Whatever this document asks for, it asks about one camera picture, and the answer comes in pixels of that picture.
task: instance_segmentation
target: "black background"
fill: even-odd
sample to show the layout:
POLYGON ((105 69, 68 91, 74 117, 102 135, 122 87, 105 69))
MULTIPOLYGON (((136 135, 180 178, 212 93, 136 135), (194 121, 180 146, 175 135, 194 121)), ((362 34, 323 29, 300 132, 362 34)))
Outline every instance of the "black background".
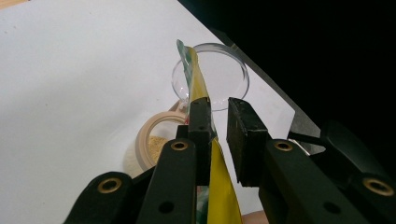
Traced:
POLYGON ((396 176, 396 1, 179 2, 226 33, 319 128, 340 121, 396 176))

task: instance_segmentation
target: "white table surface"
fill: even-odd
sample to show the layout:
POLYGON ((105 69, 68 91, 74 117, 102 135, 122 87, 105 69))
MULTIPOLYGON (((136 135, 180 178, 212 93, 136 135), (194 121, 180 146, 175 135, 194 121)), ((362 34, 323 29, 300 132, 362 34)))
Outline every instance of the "white table surface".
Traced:
MULTIPOLYGON (((0 223, 62 223, 93 178, 127 172, 141 126, 177 101, 177 39, 221 43, 177 0, 35 0, 0 10, 0 223)), ((294 110, 247 70, 245 100, 273 138, 285 138, 294 110)), ((260 210, 258 189, 236 183, 226 113, 214 120, 241 213, 260 210)))

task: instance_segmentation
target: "brass screw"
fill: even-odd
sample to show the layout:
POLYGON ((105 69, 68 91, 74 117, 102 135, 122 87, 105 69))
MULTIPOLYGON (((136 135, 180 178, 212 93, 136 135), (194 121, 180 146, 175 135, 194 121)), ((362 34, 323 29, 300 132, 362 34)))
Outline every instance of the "brass screw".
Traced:
POLYGON ((174 142, 174 143, 172 143, 171 148, 173 150, 181 151, 181 150, 186 149, 187 146, 188 146, 188 144, 186 144, 185 142, 174 142))
POLYGON ((102 180, 98 186, 98 190, 101 193, 111 193, 120 188, 122 181, 116 177, 111 177, 102 180))
POLYGON ((293 149, 293 147, 290 143, 284 142, 284 141, 276 142, 275 147, 282 151, 291 151, 293 149))
POLYGON ((388 197, 395 193, 390 185, 375 178, 363 178, 363 185, 370 191, 382 196, 388 197))

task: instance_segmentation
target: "yellow object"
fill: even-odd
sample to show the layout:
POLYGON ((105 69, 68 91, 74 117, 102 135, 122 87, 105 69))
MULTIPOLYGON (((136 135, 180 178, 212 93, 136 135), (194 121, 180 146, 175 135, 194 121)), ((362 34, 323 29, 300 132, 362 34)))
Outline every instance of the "yellow object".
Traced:
POLYGON ((217 137, 212 141, 207 223, 243 223, 233 183, 217 137))
MULTIPOLYGON (((189 84, 189 101, 207 97, 204 77, 198 65, 198 55, 194 48, 185 47, 181 41, 177 41, 183 64, 187 83, 189 84)), ((214 122, 212 129, 216 135, 214 122)), ((242 224, 242 216, 239 204, 233 189, 233 182, 227 170, 227 165, 219 144, 219 138, 212 139, 212 161, 210 166, 209 183, 209 206, 207 212, 207 224, 242 224)))

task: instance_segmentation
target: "transparent container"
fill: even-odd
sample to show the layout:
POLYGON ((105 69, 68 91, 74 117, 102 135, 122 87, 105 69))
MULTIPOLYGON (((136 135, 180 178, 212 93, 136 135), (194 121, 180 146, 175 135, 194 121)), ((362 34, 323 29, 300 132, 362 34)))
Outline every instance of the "transparent container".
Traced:
MULTIPOLYGON (((227 109, 229 97, 243 99, 246 96, 248 70, 234 49, 217 43, 204 43, 193 48, 198 55, 212 111, 227 109)), ((181 101, 188 102, 189 88, 181 60, 173 69, 172 87, 181 101)))

